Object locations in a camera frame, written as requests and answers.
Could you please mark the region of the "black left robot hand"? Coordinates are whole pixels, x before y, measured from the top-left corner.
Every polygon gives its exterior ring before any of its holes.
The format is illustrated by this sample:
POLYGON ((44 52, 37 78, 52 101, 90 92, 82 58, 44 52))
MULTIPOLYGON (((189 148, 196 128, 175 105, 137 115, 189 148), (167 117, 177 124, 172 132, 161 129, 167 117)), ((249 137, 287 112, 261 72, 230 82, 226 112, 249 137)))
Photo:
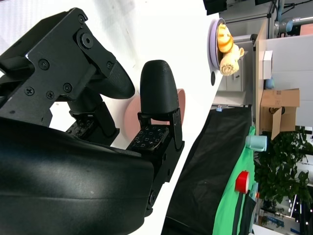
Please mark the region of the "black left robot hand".
POLYGON ((216 14, 227 10, 226 0, 203 0, 206 14, 216 14))

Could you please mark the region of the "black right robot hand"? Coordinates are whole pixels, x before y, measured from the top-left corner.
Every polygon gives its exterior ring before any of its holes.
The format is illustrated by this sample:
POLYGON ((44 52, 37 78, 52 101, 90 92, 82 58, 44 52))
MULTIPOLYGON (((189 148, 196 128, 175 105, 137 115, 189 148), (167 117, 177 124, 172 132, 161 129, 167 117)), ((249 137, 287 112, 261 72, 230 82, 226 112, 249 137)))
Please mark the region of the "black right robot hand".
POLYGON ((140 129, 126 149, 102 99, 134 85, 73 8, 38 22, 0 57, 0 232, 128 235, 153 211, 184 148, 166 61, 145 63, 140 129))

